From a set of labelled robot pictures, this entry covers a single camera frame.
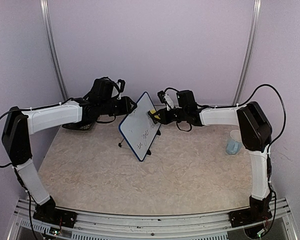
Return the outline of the yellow whiteboard eraser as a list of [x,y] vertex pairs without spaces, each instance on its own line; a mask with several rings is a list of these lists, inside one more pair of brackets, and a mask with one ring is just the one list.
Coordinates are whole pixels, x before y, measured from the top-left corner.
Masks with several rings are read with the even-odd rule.
[[151,109],[150,111],[148,111],[148,115],[151,117],[151,118],[155,118],[155,119],[158,119],[160,120],[161,118],[159,117],[159,115],[157,114],[157,111],[155,109]]

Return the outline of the blue framed whiteboard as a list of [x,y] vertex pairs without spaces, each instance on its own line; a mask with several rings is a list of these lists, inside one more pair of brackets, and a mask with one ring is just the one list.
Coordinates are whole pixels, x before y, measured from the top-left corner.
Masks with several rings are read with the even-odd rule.
[[[156,109],[148,92],[145,91],[136,103],[137,108],[135,114],[125,116],[118,125],[118,130],[122,137],[127,140],[127,146],[130,146],[137,160],[143,162],[147,156],[145,156],[147,147],[151,147],[156,136],[161,134],[161,124],[154,124],[148,115],[148,111]],[[142,147],[141,150],[138,150],[137,144],[144,141],[143,135],[146,132],[148,133],[146,138],[147,147]]]

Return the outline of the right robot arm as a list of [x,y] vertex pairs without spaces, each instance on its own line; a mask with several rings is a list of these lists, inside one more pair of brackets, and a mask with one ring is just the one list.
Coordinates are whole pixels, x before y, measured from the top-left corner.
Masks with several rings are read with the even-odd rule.
[[187,122],[191,127],[239,127],[242,144],[251,160],[252,190],[249,207],[229,213],[231,226],[241,227],[271,219],[269,204],[272,199],[272,166],[269,151],[273,130],[260,105],[255,101],[229,107],[199,105],[191,90],[182,90],[176,93],[178,107],[175,107],[164,91],[157,95],[165,108],[148,111],[154,123],[168,125],[172,122]]

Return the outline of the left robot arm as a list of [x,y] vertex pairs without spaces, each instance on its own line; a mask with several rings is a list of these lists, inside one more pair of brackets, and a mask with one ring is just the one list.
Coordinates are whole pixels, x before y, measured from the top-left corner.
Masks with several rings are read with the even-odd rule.
[[36,220],[53,223],[60,221],[61,215],[33,163],[30,136],[58,126],[69,130],[90,128],[100,116],[116,118],[132,113],[137,103],[121,95],[125,84],[122,79],[114,82],[109,77],[97,78],[83,97],[71,97],[49,106],[27,109],[15,106],[9,110],[1,141],[20,185],[36,203]]

